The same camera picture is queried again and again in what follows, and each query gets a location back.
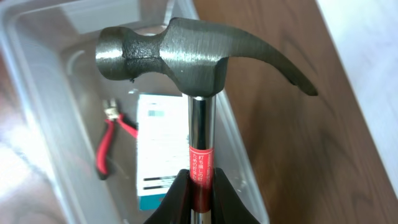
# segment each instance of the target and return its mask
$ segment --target clear plastic box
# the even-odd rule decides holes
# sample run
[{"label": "clear plastic box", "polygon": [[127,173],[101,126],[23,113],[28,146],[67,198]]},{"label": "clear plastic box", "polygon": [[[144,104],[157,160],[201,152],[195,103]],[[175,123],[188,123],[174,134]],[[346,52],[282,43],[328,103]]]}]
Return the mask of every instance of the clear plastic box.
[{"label": "clear plastic box", "polygon": [[[101,29],[130,27],[162,32],[171,17],[198,19],[190,0],[44,0],[0,5],[0,41],[6,67],[37,140],[26,155],[48,173],[69,223],[143,223],[138,209],[135,140],[120,131],[114,141],[116,172],[100,181],[94,170],[102,136],[102,100],[117,98],[136,117],[138,94],[180,95],[165,75],[110,81],[95,65]],[[256,180],[225,92],[217,96],[215,163],[248,210],[268,223]]]}]

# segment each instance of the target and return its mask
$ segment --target claw hammer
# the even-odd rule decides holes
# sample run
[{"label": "claw hammer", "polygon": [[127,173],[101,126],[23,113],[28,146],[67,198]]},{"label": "claw hammer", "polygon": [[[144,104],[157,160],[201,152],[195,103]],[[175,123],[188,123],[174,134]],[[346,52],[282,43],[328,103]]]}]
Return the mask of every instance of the claw hammer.
[{"label": "claw hammer", "polygon": [[188,95],[191,223],[210,223],[211,179],[216,94],[225,84],[229,57],[248,57],[274,66],[291,84],[310,96],[317,90],[278,50],[260,38],[222,24],[173,18],[166,30],[143,36],[125,27],[101,31],[96,64],[110,80],[132,80],[141,74],[167,75]]}]

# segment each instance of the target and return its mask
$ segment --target red pliers handle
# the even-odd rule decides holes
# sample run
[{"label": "red pliers handle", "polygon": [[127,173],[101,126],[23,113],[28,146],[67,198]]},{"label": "red pliers handle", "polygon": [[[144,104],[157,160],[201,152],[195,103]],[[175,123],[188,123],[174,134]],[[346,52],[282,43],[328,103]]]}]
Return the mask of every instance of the red pliers handle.
[{"label": "red pliers handle", "polygon": [[[116,119],[119,125],[126,130],[131,136],[137,138],[138,132],[136,128],[128,125],[124,120],[124,115],[119,114],[119,117]],[[108,155],[108,151],[110,145],[112,143],[113,133],[114,133],[114,121],[111,119],[105,119],[107,124],[105,135],[103,136],[98,148],[96,155],[96,170],[98,176],[101,180],[105,180],[108,178],[109,172],[106,166],[106,156]]]}]

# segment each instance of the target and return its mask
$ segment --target wooden table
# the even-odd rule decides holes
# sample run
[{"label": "wooden table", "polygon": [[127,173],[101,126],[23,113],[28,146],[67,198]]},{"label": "wooden table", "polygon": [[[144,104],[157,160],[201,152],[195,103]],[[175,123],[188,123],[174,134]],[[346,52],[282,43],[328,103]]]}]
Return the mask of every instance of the wooden table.
[{"label": "wooden table", "polygon": [[[305,96],[270,65],[229,61],[226,91],[271,223],[398,223],[398,201],[314,0],[195,4],[201,19],[278,48],[320,93]],[[65,223],[46,176],[10,143],[25,123],[3,64],[0,105],[0,150],[28,170],[0,196],[0,223]]]}]

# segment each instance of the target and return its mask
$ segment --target red sticker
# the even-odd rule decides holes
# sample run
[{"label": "red sticker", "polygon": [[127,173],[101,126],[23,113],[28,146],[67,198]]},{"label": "red sticker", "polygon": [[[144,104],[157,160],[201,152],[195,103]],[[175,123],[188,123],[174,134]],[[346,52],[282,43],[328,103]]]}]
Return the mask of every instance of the red sticker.
[{"label": "red sticker", "polygon": [[213,152],[214,149],[199,150],[189,147],[190,177],[194,183],[193,209],[200,213],[210,210]]}]

